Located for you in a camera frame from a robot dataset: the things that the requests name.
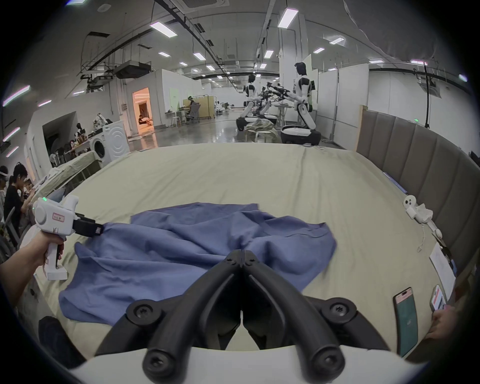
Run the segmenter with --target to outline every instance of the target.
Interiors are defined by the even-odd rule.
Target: black cable
[[[430,92],[428,88],[428,75],[427,75],[427,66],[425,63],[423,64],[424,70],[425,70],[425,80],[427,81],[427,116],[425,118],[425,128],[430,129],[430,126],[428,124],[428,110],[429,110],[429,102],[430,102]]]

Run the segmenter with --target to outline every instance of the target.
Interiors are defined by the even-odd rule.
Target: air conditioning unit
[[[238,60],[225,60],[223,62],[223,68],[225,68],[226,70],[240,69],[240,63]]]
[[[183,14],[208,8],[227,7],[229,0],[170,0]]]

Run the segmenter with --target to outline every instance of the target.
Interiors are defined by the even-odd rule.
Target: black clamp
[[[389,350],[355,305],[303,296],[250,251],[233,251],[170,299],[138,300],[105,336],[96,356],[148,348],[145,375],[181,379],[190,347],[225,350],[240,325],[260,349],[298,346],[309,380],[326,383],[345,366],[340,344]]]

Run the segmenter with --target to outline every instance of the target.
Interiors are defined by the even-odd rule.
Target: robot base
[[[305,135],[293,135],[284,133],[283,131],[287,128],[302,128],[308,129],[300,125],[286,125],[282,128],[280,132],[280,138],[282,139],[283,144],[307,144],[310,143],[311,145],[318,145],[322,139],[322,134],[315,130],[310,130],[310,134],[308,136]]]

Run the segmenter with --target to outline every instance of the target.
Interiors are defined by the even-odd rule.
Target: person
[[[23,190],[24,190],[24,180],[28,176],[25,166],[21,163],[18,163],[13,169],[13,176],[10,185],[8,186],[7,193],[5,194],[5,204],[3,206],[3,215],[7,217],[12,209],[15,209],[12,215],[12,226],[17,232],[20,225],[20,217],[27,212],[28,205],[33,199],[35,190],[32,189],[30,195],[27,199],[23,199]],[[13,234],[9,227],[7,231],[10,235],[10,240],[13,245],[16,247],[17,242],[13,237]]]
[[[12,307],[17,305],[37,267],[44,264],[51,243],[61,245],[60,253],[63,252],[60,236],[40,231],[27,245],[0,264],[0,283]]]

